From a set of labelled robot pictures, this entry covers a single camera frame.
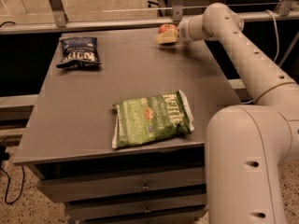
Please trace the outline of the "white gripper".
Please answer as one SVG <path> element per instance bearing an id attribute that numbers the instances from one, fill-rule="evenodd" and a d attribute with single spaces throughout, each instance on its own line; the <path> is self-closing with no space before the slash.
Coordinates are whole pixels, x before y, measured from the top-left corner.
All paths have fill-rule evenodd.
<path id="1" fill-rule="evenodd" d="M 178 31 L 174 29 L 167 30 L 155 36 L 158 44 L 176 43 L 178 37 L 183 42 L 192 42 L 192 19 L 184 19 L 178 24 Z"/>

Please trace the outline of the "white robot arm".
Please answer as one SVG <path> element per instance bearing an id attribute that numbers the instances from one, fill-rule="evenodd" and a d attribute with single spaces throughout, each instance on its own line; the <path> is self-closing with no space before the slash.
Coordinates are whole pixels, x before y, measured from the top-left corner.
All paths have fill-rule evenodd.
<path id="1" fill-rule="evenodd" d="M 217 40 L 253 102 L 216 113 L 207 125 L 209 224 L 286 224 L 278 165 L 299 153 L 299 85 L 242 32 L 222 3 L 166 28 L 155 40 Z"/>

